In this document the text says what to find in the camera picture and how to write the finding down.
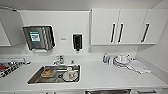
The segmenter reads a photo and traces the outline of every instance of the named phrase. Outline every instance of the black soap dispenser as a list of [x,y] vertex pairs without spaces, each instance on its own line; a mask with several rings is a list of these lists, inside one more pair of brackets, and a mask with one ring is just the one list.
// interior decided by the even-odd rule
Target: black soap dispenser
[[82,34],[73,34],[73,45],[77,52],[82,49]]

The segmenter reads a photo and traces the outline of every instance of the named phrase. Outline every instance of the sign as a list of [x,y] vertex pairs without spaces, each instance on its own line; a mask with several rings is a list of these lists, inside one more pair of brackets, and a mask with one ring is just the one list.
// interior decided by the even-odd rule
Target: sign
[[40,42],[40,36],[38,31],[30,31],[30,37],[32,42]]

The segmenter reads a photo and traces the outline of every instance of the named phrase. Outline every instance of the kitchen counter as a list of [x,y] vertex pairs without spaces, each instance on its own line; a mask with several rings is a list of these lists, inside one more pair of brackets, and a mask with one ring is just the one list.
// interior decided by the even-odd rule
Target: kitchen counter
[[166,83],[152,73],[139,74],[98,61],[75,63],[79,64],[81,68],[79,82],[28,84],[27,81],[41,66],[52,65],[48,62],[33,62],[30,65],[21,66],[5,78],[0,79],[0,92],[168,88]]

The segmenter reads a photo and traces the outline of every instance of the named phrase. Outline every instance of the wall-mounted dispenser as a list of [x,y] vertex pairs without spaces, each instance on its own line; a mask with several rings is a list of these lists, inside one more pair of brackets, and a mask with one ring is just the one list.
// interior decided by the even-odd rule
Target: wall-mounted dispenser
[[73,34],[73,45],[77,52],[82,49],[82,34]]
[[22,28],[29,50],[44,49],[48,51],[55,46],[51,26],[29,26]]

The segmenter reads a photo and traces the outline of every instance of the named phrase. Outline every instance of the sink basin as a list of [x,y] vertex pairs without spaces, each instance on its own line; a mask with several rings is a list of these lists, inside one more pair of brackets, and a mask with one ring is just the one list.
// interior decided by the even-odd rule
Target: sink basin
[[[65,80],[65,73],[67,73],[67,68],[71,67],[72,71],[76,73],[76,78],[70,81]],[[50,77],[44,77],[42,73],[46,70],[50,69],[54,74]],[[63,83],[63,82],[78,82],[80,77],[80,66],[66,66],[66,65],[58,65],[58,66],[42,66],[27,82],[28,84],[35,83]]]

